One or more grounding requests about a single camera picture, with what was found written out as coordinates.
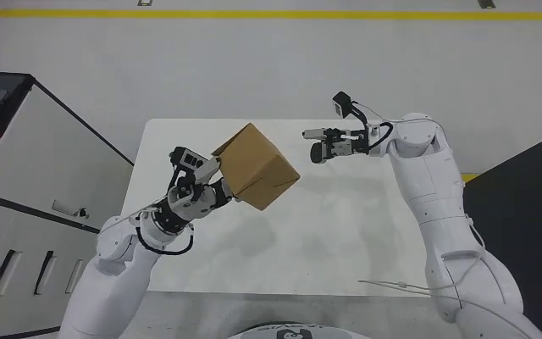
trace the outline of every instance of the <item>door handle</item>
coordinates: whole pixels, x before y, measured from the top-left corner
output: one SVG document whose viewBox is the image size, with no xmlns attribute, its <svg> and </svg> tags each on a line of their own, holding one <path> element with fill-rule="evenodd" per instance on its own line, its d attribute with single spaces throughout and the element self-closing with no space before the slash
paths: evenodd
<svg viewBox="0 0 542 339">
<path fill-rule="evenodd" d="M 57 211 L 57 212 L 60 212 L 62 214 L 69 215 L 70 217 L 80 217 L 80 218 L 85 218 L 85 219 L 89 219 L 91 217 L 86 212 L 86 207 L 82 207 L 82 208 L 79 208 L 79 209 L 75 210 L 74 212 L 70 212 L 70 211 L 67 211 L 66 209 L 60 207 L 59 203 L 57 202 L 56 199 L 53 201 L 53 205 L 51 206 L 51 209 L 53 211 Z"/>
</svg>

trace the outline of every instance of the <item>white cable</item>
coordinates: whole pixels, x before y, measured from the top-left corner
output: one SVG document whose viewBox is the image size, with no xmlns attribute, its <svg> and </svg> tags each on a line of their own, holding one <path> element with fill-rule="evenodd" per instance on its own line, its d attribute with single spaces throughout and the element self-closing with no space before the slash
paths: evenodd
<svg viewBox="0 0 542 339">
<path fill-rule="evenodd" d="M 403 292 L 407 292 L 407 293 L 413 293 L 413 294 L 419 294 L 419 295 L 422 295 L 422 296 L 430 296 L 430 297 L 442 297 L 444 299 L 451 299 L 451 300 L 457 300 L 458 302 L 461 302 L 461 303 L 470 303 L 471 305 L 473 306 L 476 306 L 476 307 L 479 307 L 487 312 L 490 312 L 491 314 L 493 314 L 495 317 L 503 320 L 504 322 L 506 322 L 508 325 L 512 326 L 513 328 L 515 328 L 516 330 L 518 330 L 521 334 L 523 334 L 526 338 L 528 339 L 533 339 L 530 335 L 527 334 L 527 332 L 525 332 L 524 330 L 522 330 L 521 328 L 519 328 L 519 326 L 517 326 L 516 324 L 512 323 L 510 320 L 508 320 L 507 318 L 503 317 L 502 315 L 496 313 L 494 310 L 492 310 L 491 308 L 487 308 L 483 305 L 480 305 L 479 303 L 475 303 L 475 302 L 471 302 L 469 300 L 465 300 L 465 299 L 461 299 L 459 297 L 449 297 L 449 296 L 441 296 L 441 295 L 437 295 L 437 294 L 431 294 L 431 293 L 427 293 L 427 292 L 420 292 L 420 291 L 410 291 L 410 290 L 406 290 L 406 289 L 403 289 L 403 288 L 400 288 L 400 287 L 395 287 L 395 286 L 388 286 L 384 283 L 379 283 L 379 282 L 376 282 L 376 281 L 358 281 L 358 282 L 363 282 L 363 283 L 367 283 L 367 284 L 372 284 L 372 285 L 378 285 L 378 286 L 382 286 L 382 287 L 387 287 L 387 288 L 391 288 L 393 290 L 397 290 L 397 291 L 403 291 Z"/>
<path fill-rule="evenodd" d="M 470 266 L 468 266 L 468 268 L 463 273 L 462 277 L 458 281 L 456 281 L 455 283 L 450 284 L 450 285 L 437 286 L 437 287 L 423 287 L 423 286 L 407 284 L 404 281 L 398 281 L 398 282 L 392 282 L 392 281 L 358 281 L 358 282 L 367 282 L 367 283 L 378 282 L 379 284 L 395 285 L 395 286 L 399 286 L 399 287 L 402 287 L 402 288 L 412 287 L 412 288 L 417 288 L 418 290 L 424 290 L 424 291 L 436 291 L 436 290 L 442 290 L 442 289 L 449 288 L 449 287 L 459 286 L 465 280 L 465 277 L 467 276 L 468 272 L 470 272 L 473 269 L 473 267 L 478 263 L 478 261 L 482 260 L 482 257 L 485 255 L 485 242 L 484 242 L 484 239 L 478 233 L 476 228 L 474 228 L 474 225 L 469 225 L 469 226 L 471 227 L 471 230 L 474 231 L 474 233 L 476 234 L 478 239 L 480 239 L 480 242 L 482 242 L 482 251 L 480 251 L 478 253 L 478 257 L 476 257 L 476 259 L 473 261 L 473 263 Z"/>
<path fill-rule="evenodd" d="M 136 214 L 139 214 L 143 211 L 158 211 L 158 208 L 151 208 L 151 206 L 157 202 L 159 202 L 160 200 L 164 199 L 166 196 L 161 196 L 160 198 L 156 199 L 155 201 L 153 201 L 152 203 L 149 203 L 148 205 L 146 205 L 145 207 L 143 208 L 139 208 L 138 210 L 136 210 L 134 213 L 131 213 L 131 214 L 128 214 L 122 218 L 120 218 L 119 220 L 113 222 L 111 225 L 109 225 L 108 227 L 106 227 L 105 229 L 102 229 L 101 230 L 101 233 L 103 233 L 104 231 L 110 229 L 111 227 L 115 226 L 115 225 L 118 225 L 120 224 L 121 222 L 127 220 L 129 217 L 133 216 L 133 215 L 136 215 Z"/>
<path fill-rule="evenodd" d="M 444 134 L 444 137 L 446 139 L 448 139 L 448 137 L 446 136 L 446 130 L 444 129 L 444 127 L 440 124 L 440 122 L 436 121 L 436 120 L 433 120 L 433 119 L 430 119 L 430 118 L 416 118 L 416 119 L 409 119 L 409 120 L 392 120 L 392 119 L 386 119 L 385 117 L 383 117 L 382 115 L 374 112 L 374 110 L 372 108 L 370 108 L 369 106 L 365 106 L 365 105 L 362 105 L 356 101 L 353 101 L 352 103 L 355 103 L 357 106 L 361 106 L 363 108 L 366 108 L 368 109 L 369 111 L 371 111 L 374 115 L 378 116 L 379 118 L 381 118 L 383 121 L 386 121 L 386 122 L 391 122 L 391 123 L 395 123 L 395 124 L 403 124 L 403 123 L 406 123 L 406 122 L 412 122 L 412 121 L 431 121 L 431 122 L 434 122 L 435 124 L 437 124 L 440 129 L 442 130 L 442 133 Z"/>
</svg>

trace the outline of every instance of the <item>cable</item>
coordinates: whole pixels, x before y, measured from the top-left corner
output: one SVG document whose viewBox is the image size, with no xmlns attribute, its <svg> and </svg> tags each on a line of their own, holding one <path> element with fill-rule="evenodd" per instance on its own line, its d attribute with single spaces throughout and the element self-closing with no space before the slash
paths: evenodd
<svg viewBox="0 0 542 339">
<path fill-rule="evenodd" d="M 377 147 L 379 144 L 381 144 L 388 136 L 390 136 L 391 132 L 393 131 L 393 125 L 389 122 L 383 122 L 380 124 L 380 126 L 386 126 L 388 127 L 388 130 L 386 131 L 386 134 L 382 136 L 377 142 L 375 142 L 373 145 L 369 146 L 368 151 L 372 150 L 373 148 Z"/>
<path fill-rule="evenodd" d="M 459 286 L 465 280 L 465 277 L 467 276 L 468 272 L 470 272 L 473 269 L 473 267 L 478 263 L 478 261 L 482 260 L 482 257 L 485 255 L 485 242 L 484 242 L 484 239 L 478 233 L 476 228 L 474 228 L 474 225 L 469 225 L 469 226 L 471 227 L 471 230 L 473 230 L 473 232 L 476 234 L 478 239 L 480 239 L 480 242 L 482 242 L 482 251 L 480 251 L 478 253 L 478 257 L 476 257 L 474 262 L 470 266 L 468 266 L 468 268 L 463 273 L 462 277 L 457 282 L 455 282 L 453 284 L 450 284 L 450 285 L 444 285 L 444 286 L 438 286 L 438 287 L 423 287 L 423 286 L 411 285 L 411 284 L 407 284 L 404 281 L 399 281 L 399 282 L 392 282 L 392 281 L 358 281 L 358 282 L 367 282 L 368 284 L 371 284 L 371 283 L 375 282 L 375 283 L 379 283 L 379 284 L 399 286 L 399 287 L 402 287 L 402 288 L 412 287 L 412 288 L 417 288 L 418 290 L 424 290 L 424 291 L 437 291 L 437 290 L 442 290 L 442 289 L 445 289 L 445 288 Z"/>
<path fill-rule="evenodd" d="M 131 216 L 136 215 L 136 214 L 139 214 L 139 213 L 141 213 L 141 212 L 143 212 L 143 211 L 149 211 L 149 210 L 156 211 L 156 210 L 158 210 L 157 208 L 151 209 L 151 206 L 152 206 L 153 204 L 159 202 L 160 200 L 164 199 L 165 197 L 166 197 L 165 195 L 164 195 L 164 196 L 161 196 L 160 198 L 156 199 L 156 200 L 153 201 L 152 203 L 149 203 L 147 206 L 145 206 L 145 207 L 143 207 L 143 208 L 139 208 L 139 209 L 136 210 L 134 213 L 128 214 L 128 215 L 126 215 L 126 216 L 120 218 L 119 220 L 115 221 L 114 223 L 112 223 L 112 224 L 109 225 L 108 227 L 102 228 L 102 230 L 101 230 L 100 232 L 103 233 L 104 231 L 110 229 L 111 227 L 113 227 L 113 226 L 115 226 L 115 225 L 117 225 L 117 224 L 120 224 L 121 222 L 123 222 L 123 221 L 129 219 Z"/>
<path fill-rule="evenodd" d="M 190 251 L 192 249 L 192 246 L 194 245 L 194 236 L 190 235 L 190 242 L 188 242 L 188 246 L 185 247 L 184 249 L 181 249 L 180 251 L 163 251 L 161 249 L 156 249 L 154 247 L 149 246 L 149 244 L 147 244 L 145 242 L 145 240 L 143 240 L 143 236 L 141 235 L 141 227 L 137 226 L 135 228 L 135 232 L 137 233 L 137 239 L 139 240 L 141 245 L 143 245 L 143 247 L 145 249 L 148 249 L 149 251 L 154 252 L 156 254 L 181 255 L 181 254 L 185 254 L 186 252 Z"/>
<path fill-rule="evenodd" d="M 444 299 L 451 299 L 451 300 L 457 300 L 458 302 L 461 302 L 461 303 L 470 303 L 471 305 L 473 306 L 476 306 L 476 307 L 479 307 L 487 312 L 490 312 L 491 314 L 493 314 L 495 317 L 503 320 L 504 322 L 506 322 L 508 325 L 512 326 L 513 328 L 515 328 L 516 330 L 518 330 L 521 334 L 523 334 L 526 338 L 528 339 L 533 339 L 530 335 L 527 334 L 527 332 L 525 332 L 524 330 L 522 330 L 521 328 L 519 328 L 519 326 L 517 326 L 516 324 L 512 323 L 510 320 L 508 320 L 507 318 L 503 317 L 502 315 L 496 313 L 494 310 L 490 309 L 490 308 L 487 308 L 479 303 L 475 303 L 475 302 L 471 302 L 469 300 L 465 300 L 465 299 L 461 299 L 459 297 L 449 297 L 449 296 L 441 296 L 441 295 L 437 295 L 437 294 L 431 294 L 431 293 L 427 293 L 427 292 L 420 292 L 420 291 L 410 291 L 410 290 L 406 290 L 406 289 L 403 289 L 403 288 L 400 288 L 400 287 L 395 287 L 395 286 L 388 286 L 388 285 L 385 285 L 385 284 L 381 284 L 377 281 L 358 281 L 358 282 L 363 282 L 363 283 L 367 283 L 367 284 L 372 284 L 372 285 L 377 285 L 377 286 L 382 286 L 382 287 L 387 287 L 387 288 L 391 288 L 393 290 L 397 290 L 397 291 L 403 291 L 403 292 L 407 292 L 407 293 L 413 293 L 413 294 L 419 294 L 419 295 L 422 295 L 422 296 L 430 296 L 430 297 L 442 297 Z"/>
<path fill-rule="evenodd" d="M 448 139 L 448 137 L 446 136 L 446 130 L 444 129 L 444 127 L 440 124 L 440 122 L 436 121 L 436 120 L 433 120 L 433 119 L 430 119 L 430 118 L 416 118 L 416 119 L 409 119 L 409 120 L 392 120 L 392 119 L 386 119 L 385 117 L 383 117 L 382 115 L 374 112 L 374 110 L 372 108 L 370 108 L 369 106 L 365 106 L 365 105 L 362 105 L 360 104 L 359 102 L 357 101 L 352 101 L 352 103 L 355 103 L 356 105 L 360 106 L 360 107 L 363 107 L 363 108 L 366 108 L 368 109 L 369 111 L 371 111 L 371 113 L 373 113 L 374 115 L 378 116 L 379 118 L 381 118 L 383 121 L 386 121 L 386 122 L 391 122 L 391 123 L 394 123 L 394 124 L 403 124 L 403 123 L 406 123 L 406 122 L 412 122 L 412 121 L 431 121 L 431 122 L 434 122 L 435 124 L 437 124 L 440 129 L 442 130 L 442 133 L 444 134 L 444 137 L 446 139 Z"/>
</svg>

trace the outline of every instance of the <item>black cable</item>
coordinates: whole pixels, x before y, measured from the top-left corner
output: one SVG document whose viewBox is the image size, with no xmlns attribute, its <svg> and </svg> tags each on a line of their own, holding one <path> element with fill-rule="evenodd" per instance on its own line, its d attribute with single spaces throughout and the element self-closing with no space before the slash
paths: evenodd
<svg viewBox="0 0 542 339">
<path fill-rule="evenodd" d="M 181 255 L 185 254 L 186 252 L 190 251 L 192 249 L 192 245 L 194 245 L 194 236 L 190 235 L 190 242 L 188 243 L 188 246 L 185 249 L 181 249 L 180 251 L 163 251 L 160 249 L 156 249 L 153 247 L 150 247 L 144 240 L 143 236 L 141 236 L 141 227 L 136 227 L 135 232 L 137 233 L 137 239 L 143 245 L 145 249 L 148 249 L 151 252 L 154 252 L 156 254 L 162 254 L 162 255 Z"/>
<path fill-rule="evenodd" d="M 383 122 L 382 124 L 380 124 L 379 126 L 386 126 L 386 127 L 389 127 L 388 130 L 386 131 L 386 134 L 384 134 L 384 136 L 382 136 L 377 142 L 375 142 L 373 145 L 369 146 L 369 151 L 372 150 L 373 148 L 377 147 L 379 144 L 381 144 L 385 138 L 387 138 L 388 136 L 390 136 L 391 132 L 393 131 L 393 125 L 390 124 L 389 122 Z"/>
<path fill-rule="evenodd" d="M 365 126 L 365 128 L 367 128 L 367 124 L 368 124 L 367 117 L 361 110 L 359 110 L 359 108 L 352 106 L 351 113 L 363 123 L 363 126 Z"/>
<path fill-rule="evenodd" d="M 169 182 L 169 185 L 168 185 L 168 192 L 171 189 L 171 187 L 175 186 L 175 180 L 179 176 L 179 173 L 180 173 L 180 166 L 175 166 L 175 170 L 173 171 L 173 176 L 171 177 L 171 181 Z"/>
</svg>

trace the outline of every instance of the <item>cabinet door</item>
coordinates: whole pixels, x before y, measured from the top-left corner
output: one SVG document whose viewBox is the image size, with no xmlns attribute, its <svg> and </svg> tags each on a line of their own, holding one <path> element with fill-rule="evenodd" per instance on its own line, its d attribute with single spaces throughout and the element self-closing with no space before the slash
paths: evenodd
<svg viewBox="0 0 542 339">
<path fill-rule="evenodd" d="M 0 218 L 0 262 L 16 253 L 0 278 L 0 336 L 60 326 L 73 291 L 67 288 L 96 252 L 97 235 L 7 208 Z"/>
<path fill-rule="evenodd" d="M 131 170 L 36 86 L 0 139 L 0 197 L 98 229 L 120 213 Z"/>
</svg>

